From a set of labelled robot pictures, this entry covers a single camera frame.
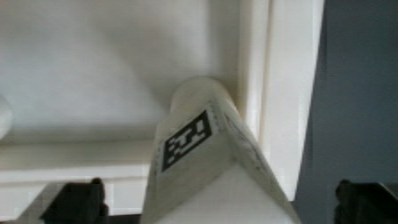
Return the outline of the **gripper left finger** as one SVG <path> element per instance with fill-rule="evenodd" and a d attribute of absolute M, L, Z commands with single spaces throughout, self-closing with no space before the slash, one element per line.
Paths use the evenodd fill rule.
<path fill-rule="evenodd" d="M 100 178 L 89 183 L 68 183 L 40 220 L 45 224 L 109 224 L 105 185 Z"/>

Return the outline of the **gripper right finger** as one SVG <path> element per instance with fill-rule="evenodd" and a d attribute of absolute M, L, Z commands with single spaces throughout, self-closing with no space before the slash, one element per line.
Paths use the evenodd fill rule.
<path fill-rule="evenodd" d="M 398 224 L 398 183 L 342 180 L 335 224 Z"/>

